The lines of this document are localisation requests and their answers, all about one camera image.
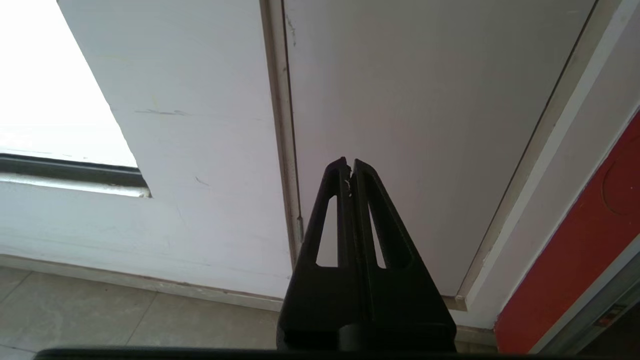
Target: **window sill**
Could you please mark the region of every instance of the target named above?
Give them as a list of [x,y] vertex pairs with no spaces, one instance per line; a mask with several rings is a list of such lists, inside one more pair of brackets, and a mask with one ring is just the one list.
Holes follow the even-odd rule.
[[137,168],[0,154],[0,183],[151,197]]

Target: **red panel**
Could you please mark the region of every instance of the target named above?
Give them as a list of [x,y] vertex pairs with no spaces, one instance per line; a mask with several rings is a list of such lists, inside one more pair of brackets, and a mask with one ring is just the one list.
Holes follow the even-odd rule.
[[495,324],[526,353],[640,233],[640,115],[596,171]]

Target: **white wall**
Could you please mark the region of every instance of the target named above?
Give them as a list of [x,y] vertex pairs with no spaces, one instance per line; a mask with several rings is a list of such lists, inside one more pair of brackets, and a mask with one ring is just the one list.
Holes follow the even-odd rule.
[[287,0],[304,220],[324,167],[360,158],[455,295],[592,4]]
[[259,2],[59,4],[153,198],[0,184],[0,253],[283,297]]

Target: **white door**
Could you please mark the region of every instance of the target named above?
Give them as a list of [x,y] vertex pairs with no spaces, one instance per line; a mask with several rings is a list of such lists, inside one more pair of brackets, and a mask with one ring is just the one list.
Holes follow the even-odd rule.
[[286,1],[305,227],[324,167],[359,158],[455,295],[592,5]]

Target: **bright window light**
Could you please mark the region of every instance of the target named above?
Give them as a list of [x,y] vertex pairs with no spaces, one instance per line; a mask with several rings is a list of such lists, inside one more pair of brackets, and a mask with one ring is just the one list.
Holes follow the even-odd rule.
[[0,12],[0,153],[138,167],[56,0]]

